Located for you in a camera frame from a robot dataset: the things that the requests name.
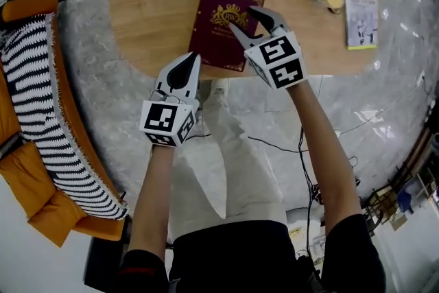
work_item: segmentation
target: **small booklet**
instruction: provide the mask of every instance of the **small booklet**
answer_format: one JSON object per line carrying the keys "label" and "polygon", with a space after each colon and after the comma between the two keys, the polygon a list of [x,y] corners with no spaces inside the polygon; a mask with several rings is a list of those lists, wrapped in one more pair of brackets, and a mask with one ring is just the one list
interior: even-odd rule
{"label": "small booklet", "polygon": [[346,37],[349,50],[378,45],[378,0],[345,0]]}
{"label": "small booklet", "polygon": [[228,24],[234,23],[254,36],[258,21],[247,13],[247,7],[263,3],[264,0],[200,0],[189,51],[199,53],[205,65],[243,71],[244,49]]}

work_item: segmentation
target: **shoe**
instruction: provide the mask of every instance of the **shoe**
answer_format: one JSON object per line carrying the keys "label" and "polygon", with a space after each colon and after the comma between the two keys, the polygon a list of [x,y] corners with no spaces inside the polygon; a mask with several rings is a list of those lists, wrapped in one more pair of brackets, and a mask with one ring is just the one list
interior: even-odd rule
{"label": "shoe", "polygon": [[218,95],[218,97],[223,97],[224,99],[227,98],[228,90],[230,88],[230,83],[227,78],[223,78],[221,80],[213,80],[212,86],[211,86],[211,94],[212,95]]}
{"label": "shoe", "polygon": [[227,78],[221,80],[213,80],[211,85],[211,92],[204,103],[204,106],[215,105],[218,102],[227,107],[227,95],[229,89],[229,82]]}

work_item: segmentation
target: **black sleeve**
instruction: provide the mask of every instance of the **black sleeve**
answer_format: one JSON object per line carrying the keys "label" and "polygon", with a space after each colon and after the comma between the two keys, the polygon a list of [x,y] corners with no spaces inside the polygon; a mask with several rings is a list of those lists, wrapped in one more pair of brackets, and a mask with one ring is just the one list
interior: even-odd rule
{"label": "black sleeve", "polygon": [[385,292],[385,274],[363,215],[335,225],[327,237],[322,282],[327,290]]}
{"label": "black sleeve", "polygon": [[165,264],[156,255],[144,250],[131,250],[123,258],[116,277],[114,293],[168,291]]}

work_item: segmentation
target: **gray marble floor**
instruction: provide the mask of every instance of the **gray marble floor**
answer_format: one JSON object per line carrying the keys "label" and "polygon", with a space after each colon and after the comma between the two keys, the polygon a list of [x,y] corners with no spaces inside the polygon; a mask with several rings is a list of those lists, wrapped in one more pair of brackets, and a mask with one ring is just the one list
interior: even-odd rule
{"label": "gray marble floor", "polygon": [[[438,78],[438,0],[380,0],[375,62],[359,75],[313,76],[311,83],[348,156],[356,156],[359,194],[366,196],[395,172],[421,129],[427,90]],[[154,80],[125,61],[114,41],[108,0],[68,0],[60,7],[60,34],[71,84],[87,128],[110,177],[134,208],[150,145],[138,131],[141,102]],[[258,78],[230,80],[228,101],[248,134],[297,150],[300,121],[286,92]],[[199,132],[208,132],[200,123]],[[306,206],[307,186],[298,155],[254,142],[288,209]],[[192,139],[185,153],[214,207],[224,213],[225,176],[210,138]],[[311,164],[306,156],[311,178]]]}

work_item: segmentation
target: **black cable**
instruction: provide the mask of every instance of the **black cable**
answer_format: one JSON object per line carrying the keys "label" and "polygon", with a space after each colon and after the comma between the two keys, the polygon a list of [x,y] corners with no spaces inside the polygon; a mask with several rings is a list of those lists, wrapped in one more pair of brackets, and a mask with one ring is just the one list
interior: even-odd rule
{"label": "black cable", "polygon": [[298,255],[300,252],[305,252],[305,253],[307,253],[307,251],[306,251],[305,249],[299,249],[299,250],[296,251],[296,254]]}
{"label": "black cable", "polygon": [[[211,135],[212,135],[211,133],[208,133],[208,134],[195,134],[193,136],[190,136],[186,140],[188,141],[188,140],[190,140],[192,138],[198,138],[198,137],[209,137]],[[268,143],[267,141],[264,141],[263,139],[259,139],[259,138],[256,138],[256,137],[250,137],[250,136],[248,138],[249,139],[253,139],[254,141],[265,143],[266,145],[269,145],[270,147],[274,147],[274,148],[277,148],[279,150],[282,150],[283,152],[290,152],[290,153],[294,153],[294,154],[299,154],[299,151],[297,151],[297,150],[284,149],[284,148],[278,147],[277,145]]]}
{"label": "black cable", "polygon": [[283,148],[281,148],[281,147],[278,147],[277,145],[274,145],[274,144],[268,143],[268,142],[266,142],[266,141],[264,141],[264,140],[262,140],[262,139],[259,139],[259,138],[249,137],[249,139],[253,139],[254,141],[259,141],[259,142],[265,143],[266,145],[270,145],[270,146],[272,146],[272,147],[275,147],[275,148],[277,148],[277,149],[279,149],[279,150],[282,150],[283,152],[290,152],[290,153],[294,153],[294,154],[300,154],[299,151],[296,151],[296,150],[290,150],[290,149],[283,149]]}
{"label": "black cable", "polygon": [[357,161],[357,162],[355,163],[355,165],[352,165],[352,164],[351,164],[352,168],[354,168],[355,166],[358,165],[358,158],[357,158],[356,156],[352,156],[352,157],[349,158],[349,161],[351,161],[352,159],[355,159],[355,160]]}
{"label": "black cable", "polygon": [[322,83],[323,83],[323,76],[322,79],[320,80],[320,86],[318,87],[317,100],[320,97],[320,89],[322,89]]}
{"label": "black cable", "polygon": [[313,204],[312,182],[309,179],[308,171],[307,171],[307,168],[305,166],[305,160],[303,159],[303,152],[302,152],[303,136],[304,136],[304,132],[303,132],[303,128],[301,128],[298,149],[299,149],[299,154],[300,154],[300,161],[302,162],[303,172],[305,174],[305,179],[306,179],[307,185],[308,185],[309,203],[308,203],[308,217],[307,217],[307,252],[308,252],[309,258],[312,260],[311,249],[309,247],[309,225],[311,222],[311,206]]}
{"label": "black cable", "polygon": [[203,138],[205,138],[205,137],[209,137],[209,136],[211,136],[212,134],[211,133],[208,133],[208,134],[195,134],[195,135],[193,135],[193,136],[190,136],[188,139],[186,139],[187,141],[188,140],[190,140],[190,139],[192,139],[192,138],[198,138],[198,137],[203,137]]}
{"label": "black cable", "polygon": [[427,94],[428,96],[430,96],[431,91],[433,90],[433,87],[430,87],[430,90],[427,90],[427,83],[425,81],[425,77],[423,76],[423,88],[424,88],[424,92],[425,94]]}
{"label": "black cable", "polygon": [[415,86],[414,88],[412,88],[410,90],[410,92],[408,92],[407,94],[404,94],[402,97],[400,97],[397,101],[395,101],[394,103],[392,103],[391,105],[389,105],[387,108],[381,110],[379,113],[376,113],[375,115],[373,115],[370,119],[365,120],[365,122],[363,122],[362,124],[359,124],[356,127],[351,128],[350,130],[344,131],[340,133],[340,136],[342,136],[343,134],[346,134],[348,132],[352,132],[354,130],[356,130],[357,128],[360,128],[364,125],[366,125],[370,120],[374,119],[375,117],[381,115],[382,113],[386,112],[388,109],[392,108],[393,106],[395,106],[396,104],[398,104],[402,99],[404,99],[405,97],[407,97],[411,92],[413,92],[416,88],[418,88],[418,86]]}

